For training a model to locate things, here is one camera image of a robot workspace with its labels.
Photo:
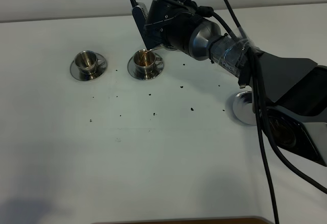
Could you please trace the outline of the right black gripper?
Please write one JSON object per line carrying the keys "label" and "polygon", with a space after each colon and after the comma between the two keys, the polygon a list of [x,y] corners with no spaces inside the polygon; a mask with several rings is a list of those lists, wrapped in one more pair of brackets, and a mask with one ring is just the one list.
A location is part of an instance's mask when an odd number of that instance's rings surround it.
{"label": "right black gripper", "polygon": [[199,25],[197,4],[191,0],[153,0],[144,26],[144,43],[190,50],[193,31]]}

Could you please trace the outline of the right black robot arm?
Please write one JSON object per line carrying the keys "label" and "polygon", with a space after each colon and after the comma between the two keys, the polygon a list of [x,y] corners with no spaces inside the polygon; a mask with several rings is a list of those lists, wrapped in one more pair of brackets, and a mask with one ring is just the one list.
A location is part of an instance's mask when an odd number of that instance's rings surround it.
{"label": "right black robot arm", "polygon": [[210,7],[191,0],[153,0],[145,33],[197,60],[209,59],[252,88],[261,128],[273,147],[326,165],[326,67],[256,48]]}

